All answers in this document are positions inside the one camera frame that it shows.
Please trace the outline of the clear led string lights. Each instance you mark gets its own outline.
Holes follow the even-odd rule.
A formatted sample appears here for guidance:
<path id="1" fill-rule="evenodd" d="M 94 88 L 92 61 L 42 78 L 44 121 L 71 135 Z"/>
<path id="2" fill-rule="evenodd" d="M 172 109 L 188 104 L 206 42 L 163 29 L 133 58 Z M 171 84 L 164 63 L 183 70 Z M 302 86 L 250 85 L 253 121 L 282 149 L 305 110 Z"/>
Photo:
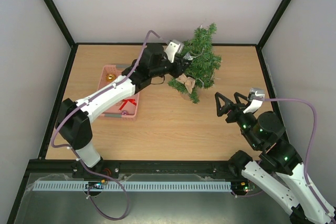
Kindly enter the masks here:
<path id="1" fill-rule="evenodd" d="M 216 33 L 215 23 L 207 27 L 198 27 L 194 31 L 194 37 L 191 40 L 191 55 L 193 59 L 190 75 L 196 80 L 201 81 L 201 86 L 207 89 L 213 84 L 214 73 L 214 54 L 212 38 Z"/>

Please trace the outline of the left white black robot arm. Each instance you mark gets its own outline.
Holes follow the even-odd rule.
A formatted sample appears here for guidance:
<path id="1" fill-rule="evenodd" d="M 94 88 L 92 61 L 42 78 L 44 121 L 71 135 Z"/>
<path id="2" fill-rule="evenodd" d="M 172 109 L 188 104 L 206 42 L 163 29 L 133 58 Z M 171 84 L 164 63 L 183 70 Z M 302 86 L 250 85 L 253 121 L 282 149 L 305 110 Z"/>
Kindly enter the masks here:
<path id="1" fill-rule="evenodd" d="M 95 93 L 72 101 L 62 101 L 56 119 L 55 133 L 60 134 L 76 158 L 89 170 L 102 160 L 92 142 L 91 125 L 103 112 L 149 86 L 155 77 L 169 74 L 179 77 L 190 66 L 191 60 L 181 56 L 183 43 L 172 40 L 166 47 L 149 43 L 140 55 L 110 84 Z"/>

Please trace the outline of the small green christmas tree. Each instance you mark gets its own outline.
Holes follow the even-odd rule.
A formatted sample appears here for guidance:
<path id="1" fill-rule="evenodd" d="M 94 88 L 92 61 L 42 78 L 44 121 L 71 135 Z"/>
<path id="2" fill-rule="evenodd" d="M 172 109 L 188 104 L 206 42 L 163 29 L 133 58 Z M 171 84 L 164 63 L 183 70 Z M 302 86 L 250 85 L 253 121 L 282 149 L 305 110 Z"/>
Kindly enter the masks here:
<path id="1" fill-rule="evenodd" d="M 214 53 L 213 36 L 217 32 L 215 23 L 207 27 L 199 26 L 194 30 L 193 38 L 184 41 L 182 57 L 191 60 L 191 65 L 168 85 L 185 95 L 191 102 L 200 101 L 198 91 L 209 89 L 215 82 L 215 71 L 219 70 L 222 57 Z"/>

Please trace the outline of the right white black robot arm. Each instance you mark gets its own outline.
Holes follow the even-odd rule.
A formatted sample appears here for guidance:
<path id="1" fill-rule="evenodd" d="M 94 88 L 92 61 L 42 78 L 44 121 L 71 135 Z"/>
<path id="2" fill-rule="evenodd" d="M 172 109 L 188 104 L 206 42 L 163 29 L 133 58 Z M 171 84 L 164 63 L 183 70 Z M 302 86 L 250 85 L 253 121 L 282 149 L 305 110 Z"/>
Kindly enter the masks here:
<path id="1" fill-rule="evenodd" d="M 307 161 L 284 139 L 285 126 L 273 111 L 255 116 L 267 101 L 264 90 L 252 88 L 248 96 L 238 92 L 234 101 L 215 93 L 217 116 L 236 123 L 259 161 L 244 151 L 229 160 L 232 176 L 244 177 L 275 200 L 291 223 L 335 223 L 335 208 L 321 195 L 308 175 Z"/>

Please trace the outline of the pink plastic basket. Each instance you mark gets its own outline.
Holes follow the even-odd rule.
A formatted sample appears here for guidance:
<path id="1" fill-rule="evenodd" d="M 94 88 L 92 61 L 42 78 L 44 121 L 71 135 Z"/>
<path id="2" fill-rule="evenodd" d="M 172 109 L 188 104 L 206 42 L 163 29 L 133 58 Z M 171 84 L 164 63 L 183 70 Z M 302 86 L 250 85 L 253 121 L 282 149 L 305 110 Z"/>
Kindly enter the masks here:
<path id="1" fill-rule="evenodd" d="M 116 78 L 121 74 L 121 72 L 127 67 L 127 65 L 105 65 L 102 69 L 100 81 L 98 84 L 97 90 L 100 90 L 101 88 L 105 87 L 106 85 L 110 84 L 111 82 L 106 81 L 106 75 L 109 73 L 112 73 L 116 76 Z M 104 111 L 100 117 L 105 118 L 113 118 L 113 119 L 122 119 L 122 120 L 136 120 L 136 113 L 139 107 L 139 96 L 140 94 L 137 93 L 135 95 L 132 95 L 126 99 L 135 99 L 137 106 L 127 103 L 126 106 L 119 110 L 119 107 L 122 104 L 122 101 L 117 102 L 114 106 L 108 108 L 106 111 Z M 122 111 L 128 111 L 129 115 L 123 117 Z"/>

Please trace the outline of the beige felt ornament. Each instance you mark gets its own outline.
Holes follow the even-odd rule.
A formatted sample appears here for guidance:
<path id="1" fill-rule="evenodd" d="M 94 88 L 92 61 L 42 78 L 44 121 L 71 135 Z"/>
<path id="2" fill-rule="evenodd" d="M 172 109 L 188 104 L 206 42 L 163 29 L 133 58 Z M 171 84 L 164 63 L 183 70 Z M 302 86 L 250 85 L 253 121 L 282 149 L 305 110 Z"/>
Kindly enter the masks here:
<path id="1" fill-rule="evenodd" d="M 193 88 L 195 86 L 195 79 L 193 79 L 192 77 L 187 77 L 184 73 L 182 75 L 180 75 L 178 78 L 175 79 L 177 82 L 183 84 L 188 93 L 191 94 L 193 91 Z"/>

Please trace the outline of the silver gift box ornament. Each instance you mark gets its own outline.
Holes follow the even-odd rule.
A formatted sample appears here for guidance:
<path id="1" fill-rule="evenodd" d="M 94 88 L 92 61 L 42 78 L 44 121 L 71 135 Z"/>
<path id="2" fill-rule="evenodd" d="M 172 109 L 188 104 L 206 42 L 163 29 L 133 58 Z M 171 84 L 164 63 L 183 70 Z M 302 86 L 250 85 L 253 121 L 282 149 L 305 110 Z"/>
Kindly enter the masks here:
<path id="1" fill-rule="evenodd" d="M 192 60 L 193 59 L 193 57 L 190 55 L 190 53 L 188 52 L 188 53 L 186 53 L 184 56 L 183 56 L 183 59 L 185 59 L 185 60 Z"/>

